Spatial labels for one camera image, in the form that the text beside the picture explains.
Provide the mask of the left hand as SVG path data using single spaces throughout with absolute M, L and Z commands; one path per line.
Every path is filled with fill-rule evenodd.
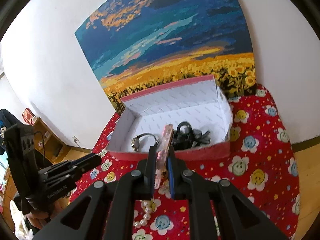
M 47 222 L 47 219 L 52 220 L 55 218 L 60 212 L 62 212 L 69 203 L 69 198 L 64 197 L 58 199 L 53 206 L 50 208 L 49 212 L 39 211 L 39 210 L 33 210 L 30 211 L 26 217 L 31 223 L 32 226 L 35 228 L 41 229 L 43 228 Z

